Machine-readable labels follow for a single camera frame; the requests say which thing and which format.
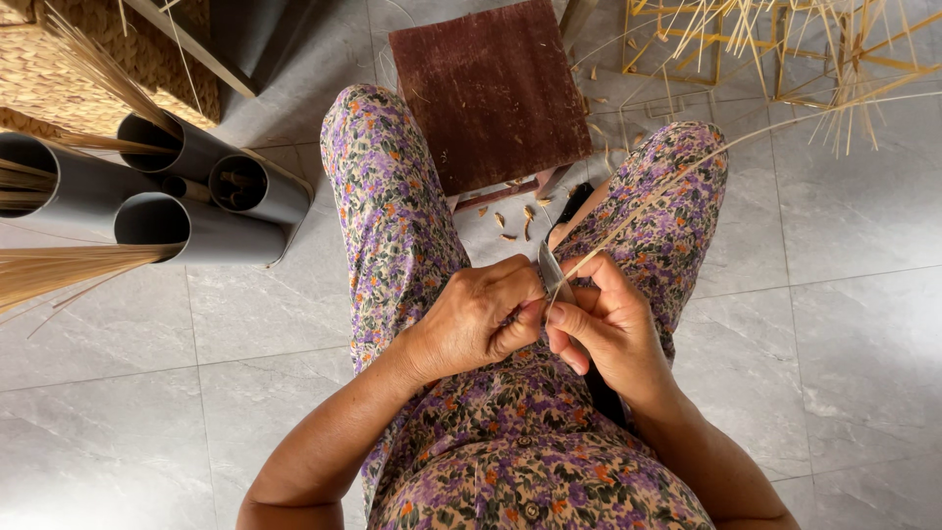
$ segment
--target purple floral fabric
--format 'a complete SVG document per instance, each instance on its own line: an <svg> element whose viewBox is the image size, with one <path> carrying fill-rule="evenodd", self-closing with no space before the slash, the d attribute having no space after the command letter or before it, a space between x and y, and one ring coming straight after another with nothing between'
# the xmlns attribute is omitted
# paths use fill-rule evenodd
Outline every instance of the purple floral fabric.
<svg viewBox="0 0 942 530"><path fill-rule="evenodd" d="M613 176L611 195L556 250L591 250L645 194L723 138L661 129ZM470 266L428 147L400 98L357 85L324 120L321 155L347 242L354 371ZM713 233L725 155L691 171L609 246L648 296L665 352ZM636 436L602 416L542 341L447 377L395 417L361 470L371 528L710 528L696 497Z"/></svg>

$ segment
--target gray pipe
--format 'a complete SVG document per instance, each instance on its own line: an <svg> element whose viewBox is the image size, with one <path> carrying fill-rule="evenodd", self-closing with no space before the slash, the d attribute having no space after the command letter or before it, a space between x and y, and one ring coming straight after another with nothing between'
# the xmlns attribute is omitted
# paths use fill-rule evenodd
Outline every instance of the gray pipe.
<svg viewBox="0 0 942 530"><path fill-rule="evenodd" d="M199 182L187 180L182 176L168 176L164 179L161 191L178 199L187 199L197 203L213 204L209 188Z"/></svg>
<svg viewBox="0 0 942 530"><path fill-rule="evenodd" d="M132 168L145 174L182 176L205 183L213 166L223 157L241 153L194 124L167 112L183 128L183 141L148 122L137 114L128 114L118 126L118 139L178 149L177 155L128 155L121 157Z"/></svg>
<svg viewBox="0 0 942 530"><path fill-rule="evenodd" d="M0 210L0 217L108 229L128 197L160 187L133 169L20 133L0 133L0 158L57 175L49 200L32 210Z"/></svg>
<svg viewBox="0 0 942 530"><path fill-rule="evenodd" d="M238 187L226 182L223 173L237 172L258 184L249 191L248 203L235 207L225 200ZM298 224L311 207L304 186L278 168L246 155L232 155L220 160L209 174L209 191L213 201L226 211L280 224Z"/></svg>
<svg viewBox="0 0 942 530"><path fill-rule="evenodd" d="M180 254L164 261L180 265L268 265L287 246L276 224L160 192L124 201L115 216L114 231L118 243L186 241Z"/></svg>

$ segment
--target woman's left hand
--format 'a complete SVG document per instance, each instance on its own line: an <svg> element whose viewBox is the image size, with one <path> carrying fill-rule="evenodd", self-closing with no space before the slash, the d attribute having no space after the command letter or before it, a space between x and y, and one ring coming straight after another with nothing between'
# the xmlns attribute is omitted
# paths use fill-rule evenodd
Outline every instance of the woman's left hand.
<svg viewBox="0 0 942 530"><path fill-rule="evenodd" d="M461 269L425 318L400 334L407 340L406 366L424 384L503 360L539 338L544 297L540 277L522 254ZM514 321L502 326L518 307Z"/></svg>

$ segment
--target thigh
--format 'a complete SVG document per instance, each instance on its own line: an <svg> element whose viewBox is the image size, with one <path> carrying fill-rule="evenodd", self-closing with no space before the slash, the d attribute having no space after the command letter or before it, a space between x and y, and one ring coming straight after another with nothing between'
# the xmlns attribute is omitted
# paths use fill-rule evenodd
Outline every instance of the thigh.
<svg viewBox="0 0 942 530"><path fill-rule="evenodd" d="M605 250L651 302L664 353L671 361L672 333L716 229L727 155L720 153L677 178L722 145L723 134L713 124L682 122L660 129L615 172L609 196L555 251L560 259L588 254L651 193L667 185L661 206L638 212Z"/></svg>
<svg viewBox="0 0 942 530"><path fill-rule="evenodd" d="M359 373L470 261L402 99L382 87L345 89L324 118L320 147L347 246Z"/></svg>

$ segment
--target fingernail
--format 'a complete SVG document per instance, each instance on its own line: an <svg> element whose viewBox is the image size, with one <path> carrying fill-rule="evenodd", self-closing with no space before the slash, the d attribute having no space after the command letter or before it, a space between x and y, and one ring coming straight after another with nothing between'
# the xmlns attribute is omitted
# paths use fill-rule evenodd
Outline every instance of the fingernail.
<svg viewBox="0 0 942 530"><path fill-rule="evenodd" d="M566 320L566 312L561 307L553 307L546 316L546 321L549 323L561 323L564 320Z"/></svg>

